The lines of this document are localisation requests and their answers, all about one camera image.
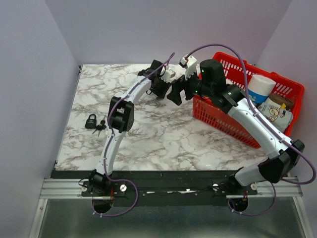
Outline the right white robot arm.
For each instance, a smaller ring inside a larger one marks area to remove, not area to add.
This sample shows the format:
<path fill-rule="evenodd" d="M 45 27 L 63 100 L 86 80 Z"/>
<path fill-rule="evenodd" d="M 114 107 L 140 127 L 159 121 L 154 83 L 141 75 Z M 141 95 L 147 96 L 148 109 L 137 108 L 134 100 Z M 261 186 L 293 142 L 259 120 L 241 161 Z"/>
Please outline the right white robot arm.
<path fill-rule="evenodd" d="M 167 98 L 180 105 L 180 92 L 184 91 L 186 100 L 195 95 L 210 99 L 214 106 L 241 124 L 267 155 L 267 159 L 260 163 L 237 170 L 228 181 L 229 191 L 239 194 L 255 182 L 278 183 L 282 180 L 298 163 L 298 153 L 303 152 L 304 143 L 299 139 L 293 141 L 272 124 L 266 127 L 264 123 L 268 120 L 256 107 L 249 106 L 245 92 L 235 84 L 226 84 L 220 62 L 214 59 L 202 61 L 200 74 L 197 74 L 194 57 L 182 58 L 179 64 L 186 69 L 185 74 L 172 81 Z"/>

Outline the black padlock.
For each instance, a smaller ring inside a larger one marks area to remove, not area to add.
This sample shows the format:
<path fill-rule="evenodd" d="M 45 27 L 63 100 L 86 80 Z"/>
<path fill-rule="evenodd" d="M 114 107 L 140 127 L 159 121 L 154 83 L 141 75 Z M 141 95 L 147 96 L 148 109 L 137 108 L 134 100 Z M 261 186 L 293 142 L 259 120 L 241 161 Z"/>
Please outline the black padlock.
<path fill-rule="evenodd" d="M 95 114 L 90 114 L 85 123 L 86 129 L 96 129 L 97 127 L 97 116 Z"/>

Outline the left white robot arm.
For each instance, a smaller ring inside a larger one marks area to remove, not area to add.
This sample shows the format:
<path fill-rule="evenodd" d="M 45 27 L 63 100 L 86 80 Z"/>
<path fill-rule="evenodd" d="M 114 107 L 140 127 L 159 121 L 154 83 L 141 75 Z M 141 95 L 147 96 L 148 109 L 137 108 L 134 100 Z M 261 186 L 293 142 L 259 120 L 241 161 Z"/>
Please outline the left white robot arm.
<path fill-rule="evenodd" d="M 136 81 L 120 97 L 112 97 L 109 105 L 107 120 L 100 128 L 108 128 L 106 143 L 99 162 L 93 169 L 86 182 L 80 184 L 82 193 L 89 196 L 110 195 L 117 190 L 125 192 L 121 188 L 126 188 L 128 184 L 135 189 L 136 185 L 126 178 L 112 178 L 113 164 L 119 146 L 134 123 L 135 104 L 148 91 L 163 98 L 171 83 L 164 79 L 167 75 L 170 60 L 160 62 L 152 61 L 150 67 L 138 72 Z"/>

